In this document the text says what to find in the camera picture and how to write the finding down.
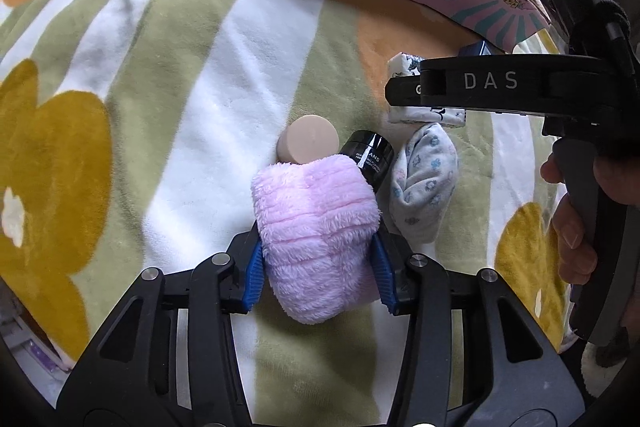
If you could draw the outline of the person's right hand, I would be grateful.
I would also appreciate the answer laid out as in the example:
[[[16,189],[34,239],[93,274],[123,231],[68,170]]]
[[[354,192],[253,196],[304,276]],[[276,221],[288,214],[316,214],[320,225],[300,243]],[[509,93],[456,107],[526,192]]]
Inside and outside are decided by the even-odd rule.
[[[639,163],[614,164],[597,158],[593,164],[594,179],[604,193],[615,202],[639,209]],[[564,178],[555,157],[551,154],[540,167],[540,175],[549,183],[563,183]],[[556,207],[552,225],[558,236],[559,276],[569,284],[582,285],[589,281],[597,265],[597,254],[585,239],[585,225],[570,203],[568,194]],[[623,317],[631,340],[639,339],[639,282],[627,303]]]

